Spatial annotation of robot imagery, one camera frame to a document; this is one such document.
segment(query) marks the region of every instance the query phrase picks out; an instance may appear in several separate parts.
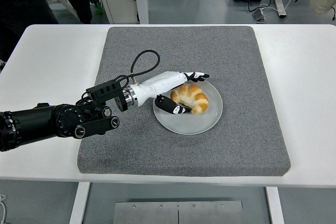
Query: metal plate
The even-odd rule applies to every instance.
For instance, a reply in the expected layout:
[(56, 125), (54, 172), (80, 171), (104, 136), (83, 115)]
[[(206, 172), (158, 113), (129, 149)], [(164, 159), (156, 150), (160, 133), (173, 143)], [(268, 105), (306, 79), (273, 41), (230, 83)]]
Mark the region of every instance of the metal plate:
[(241, 201), (118, 202), (114, 224), (243, 224)]

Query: gray felt mat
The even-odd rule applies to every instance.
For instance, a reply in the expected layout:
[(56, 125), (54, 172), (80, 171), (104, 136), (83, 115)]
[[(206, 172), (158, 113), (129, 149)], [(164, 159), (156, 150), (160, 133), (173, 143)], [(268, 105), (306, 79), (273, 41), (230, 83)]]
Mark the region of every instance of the gray felt mat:
[[(120, 112), (120, 126), (81, 141), (82, 173), (170, 176), (282, 176), (290, 168), (254, 31), (247, 26), (113, 27), (107, 34), (96, 84), (129, 74), (143, 50), (156, 50), (165, 71), (199, 71), (221, 94), (223, 113), (210, 130), (180, 135), (156, 119), (152, 99)], [(134, 72), (151, 68), (143, 55)]]

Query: black pants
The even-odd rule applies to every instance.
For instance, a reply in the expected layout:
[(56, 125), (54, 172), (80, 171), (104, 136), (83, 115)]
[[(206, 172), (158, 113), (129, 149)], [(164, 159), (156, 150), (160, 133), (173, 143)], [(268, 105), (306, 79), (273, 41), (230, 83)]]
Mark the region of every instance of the black pants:
[(0, 6), (0, 60), (7, 62), (25, 29), (33, 24), (58, 24), (45, 0), (16, 0)]

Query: robotic arm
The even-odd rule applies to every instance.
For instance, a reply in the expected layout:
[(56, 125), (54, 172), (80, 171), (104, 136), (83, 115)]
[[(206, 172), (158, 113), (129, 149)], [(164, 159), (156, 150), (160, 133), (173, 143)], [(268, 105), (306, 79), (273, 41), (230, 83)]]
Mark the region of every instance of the robotic arm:
[[(145, 52), (157, 55), (157, 66), (160, 56), (152, 50), (141, 52), (135, 61)], [(54, 136), (84, 138), (95, 134), (104, 135), (106, 131), (119, 126), (119, 118), (112, 115), (111, 108), (106, 106), (106, 101), (111, 99), (115, 100), (122, 112), (131, 106), (143, 105), (149, 98), (155, 99), (155, 105), (168, 113), (190, 112), (190, 108), (182, 107), (162, 94), (189, 80), (204, 81), (204, 78), (209, 77), (208, 74), (201, 72), (164, 72), (142, 84), (129, 85), (128, 78), (134, 78), (145, 72), (119, 76), (89, 88), (76, 105), (50, 106), (48, 103), (39, 103), (30, 110), (0, 112), (0, 151), (8, 151)], [(125, 79), (127, 82), (122, 87), (120, 82)]]

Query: gray floor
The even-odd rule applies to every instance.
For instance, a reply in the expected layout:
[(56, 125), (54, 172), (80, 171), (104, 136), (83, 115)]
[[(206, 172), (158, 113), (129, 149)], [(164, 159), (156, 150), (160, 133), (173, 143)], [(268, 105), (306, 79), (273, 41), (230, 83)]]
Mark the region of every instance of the gray floor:
[[(51, 5), (61, 24), (80, 22), (61, 4)], [(333, 24), (333, 11), (314, 16), (308, 0), (290, 3), (286, 18), (274, 10), (264, 10), (267, 24)], [(93, 24), (107, 24), (105, 14), (92, 5)], [(246, 3), (233, 0), (149, 0), (150, 24), (254, 24)], [(6, 221), (9, 223), (69, 223), (77, 183), (0, 180), (0, 194), (7, 195)], [(336, 190), (280, 188), (285, 223), (336, 223)], [(135, 200), (217, 200), (246, 202), (247, 223), (270, 223), (262, 188), (219, 187), (209, 185), (118, 185), (92, 184), (84, 223), (113, 223), (117, 201)]]

